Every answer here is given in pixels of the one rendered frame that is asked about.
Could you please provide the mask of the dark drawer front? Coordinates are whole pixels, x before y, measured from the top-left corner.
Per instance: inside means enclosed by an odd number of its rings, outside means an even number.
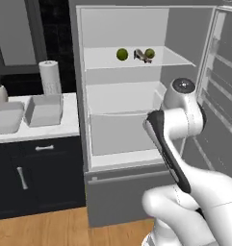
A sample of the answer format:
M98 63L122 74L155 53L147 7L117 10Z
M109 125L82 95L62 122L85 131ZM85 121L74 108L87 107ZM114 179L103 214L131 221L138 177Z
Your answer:
M82 157L80 137L69 136L0 143L0 158L12 159L46 153L68 153L75 159L80 159Z

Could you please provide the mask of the dark cupboard door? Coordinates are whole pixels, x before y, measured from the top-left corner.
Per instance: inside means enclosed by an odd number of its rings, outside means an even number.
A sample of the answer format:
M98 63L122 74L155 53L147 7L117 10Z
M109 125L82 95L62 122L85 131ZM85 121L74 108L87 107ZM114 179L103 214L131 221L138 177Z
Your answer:
M74 209L86 205L83 159L80 153L47 150L12 153L39 211Z

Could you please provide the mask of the white paper towel roll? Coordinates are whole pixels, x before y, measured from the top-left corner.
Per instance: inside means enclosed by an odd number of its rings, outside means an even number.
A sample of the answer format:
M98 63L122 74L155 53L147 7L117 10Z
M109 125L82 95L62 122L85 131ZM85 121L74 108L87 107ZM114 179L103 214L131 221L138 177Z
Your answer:
M59 64L56 61L41 61L39 63L39 74L45 95L62 93Z

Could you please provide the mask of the grey sink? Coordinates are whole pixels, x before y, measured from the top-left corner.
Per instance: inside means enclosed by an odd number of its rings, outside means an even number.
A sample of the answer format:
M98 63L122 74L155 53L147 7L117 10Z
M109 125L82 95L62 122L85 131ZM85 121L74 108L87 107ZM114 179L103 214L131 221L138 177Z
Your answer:
M0 135L16 133L23 114L24 104L21 102L0 103Z

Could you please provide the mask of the green lime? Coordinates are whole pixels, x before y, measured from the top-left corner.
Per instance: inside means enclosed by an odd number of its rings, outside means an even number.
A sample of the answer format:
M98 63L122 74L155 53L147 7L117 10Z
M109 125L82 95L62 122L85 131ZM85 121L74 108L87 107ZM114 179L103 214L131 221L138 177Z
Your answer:
M126 61L128 59L128 51L125 48L119 48L116 52L116 57L120 61Z
M149 58L153 59L155 57L155 51L151 48L147 48L144 52L144 54Z

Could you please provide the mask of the white soap dispenser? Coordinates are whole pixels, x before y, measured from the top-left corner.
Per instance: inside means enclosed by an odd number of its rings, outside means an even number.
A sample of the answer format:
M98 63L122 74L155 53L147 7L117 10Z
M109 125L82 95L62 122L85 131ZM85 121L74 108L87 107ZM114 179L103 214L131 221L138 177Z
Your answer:
M6 88L0 83L0 103L6 103L9 101L8 92Z

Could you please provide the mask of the grey window frame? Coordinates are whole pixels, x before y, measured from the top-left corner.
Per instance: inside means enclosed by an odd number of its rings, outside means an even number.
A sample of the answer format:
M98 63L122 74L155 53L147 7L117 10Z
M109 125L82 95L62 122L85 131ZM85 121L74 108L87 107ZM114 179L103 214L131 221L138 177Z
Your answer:
M39 73L46 59L39 0L0 0L0 75Z

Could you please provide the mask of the grey fridge door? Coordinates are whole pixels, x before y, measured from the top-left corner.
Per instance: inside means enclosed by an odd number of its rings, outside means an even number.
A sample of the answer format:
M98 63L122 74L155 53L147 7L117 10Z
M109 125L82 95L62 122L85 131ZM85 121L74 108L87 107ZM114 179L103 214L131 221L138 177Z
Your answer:
M207 123L200 135L186 140L183 158L232 177L232 6L216 9L197 99Z

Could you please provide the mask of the grey fridge drawer front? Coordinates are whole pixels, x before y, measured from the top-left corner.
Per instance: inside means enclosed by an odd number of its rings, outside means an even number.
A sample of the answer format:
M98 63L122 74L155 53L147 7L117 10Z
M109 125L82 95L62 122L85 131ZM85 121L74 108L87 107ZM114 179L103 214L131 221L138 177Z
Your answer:
M88 217L91 227L143 220L142 195L151 188L172 185L167 171L88 181Z

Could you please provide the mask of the grey fridge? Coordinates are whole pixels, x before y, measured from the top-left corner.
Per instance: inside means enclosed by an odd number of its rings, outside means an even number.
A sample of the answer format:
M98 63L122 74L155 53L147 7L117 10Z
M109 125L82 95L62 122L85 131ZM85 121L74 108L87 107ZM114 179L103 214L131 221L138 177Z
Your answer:
M172 80L199 82L221 0L68 2L85 186L168 172L142 122ZM126 61L116 57L119 48ZM155 51L152 63L134 58L147 48Z

